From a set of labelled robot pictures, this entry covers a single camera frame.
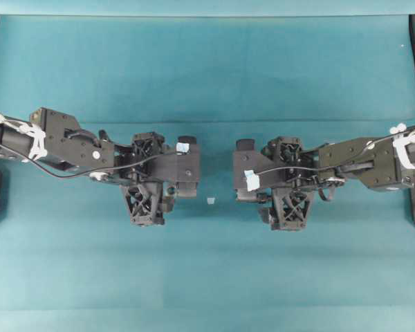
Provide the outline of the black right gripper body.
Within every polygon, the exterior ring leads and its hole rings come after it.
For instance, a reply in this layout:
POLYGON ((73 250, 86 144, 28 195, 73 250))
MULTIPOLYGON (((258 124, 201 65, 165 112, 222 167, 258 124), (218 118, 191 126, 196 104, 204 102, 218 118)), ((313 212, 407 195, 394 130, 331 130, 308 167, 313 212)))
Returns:
POLYGON ((283 136, 270 140, 261 152, 275 163, 267 174, 279 177, 270 186, 271 206, 259 210, 263 222, 271 230, 303 230, 314 197, 313 153, 303 149, 299 138, 283 136))

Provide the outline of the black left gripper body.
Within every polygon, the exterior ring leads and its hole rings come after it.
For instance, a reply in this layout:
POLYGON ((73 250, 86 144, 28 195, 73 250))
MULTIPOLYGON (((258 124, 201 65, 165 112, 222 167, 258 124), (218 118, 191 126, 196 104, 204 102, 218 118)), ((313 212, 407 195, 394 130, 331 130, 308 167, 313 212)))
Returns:
POLYGON ((164 213, 174 200, 163 196, 164 181, 151 175, 151 162, 166 152, 165 138, 156 132, 137 133, 130 145, 115 145, 114 171, 125 200, 130 222, 140 227, 164 225, 164 213))

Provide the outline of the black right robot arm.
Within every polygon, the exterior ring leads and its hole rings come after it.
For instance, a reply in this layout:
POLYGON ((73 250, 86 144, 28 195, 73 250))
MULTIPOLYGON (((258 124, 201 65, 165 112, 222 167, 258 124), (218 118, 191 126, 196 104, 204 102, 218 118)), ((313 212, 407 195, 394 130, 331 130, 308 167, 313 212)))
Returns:
POLYGON ((268 184, 268 207, 259 210, 272 230, 298 231, 306 227, 313 197, 333 199, 349 179, 378 192, 410 190, 415 223, 415 126, 398 124, 382 138, 364 137, 304 149, 300 139, 278 137, 262 154, 271 165, 258 176, 274 175, 268 184))

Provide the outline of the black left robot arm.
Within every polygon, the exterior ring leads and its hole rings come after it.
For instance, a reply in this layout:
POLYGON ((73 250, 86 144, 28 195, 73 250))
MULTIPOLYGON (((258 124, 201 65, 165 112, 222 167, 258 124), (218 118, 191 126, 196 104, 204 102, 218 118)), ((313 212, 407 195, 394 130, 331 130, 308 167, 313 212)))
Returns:
POLYGON ((31 163, 60 179, 85 176, 118 186, 130 222, 163 225, 173 200, 163 196, 163 181, 151 175, 152 161, 171 151, 155 133, 137 133, 130 144, 112 141, 107 132, 81 128, 74 116, 39 108, 23 121, 0 113, 0 158, 31 163))

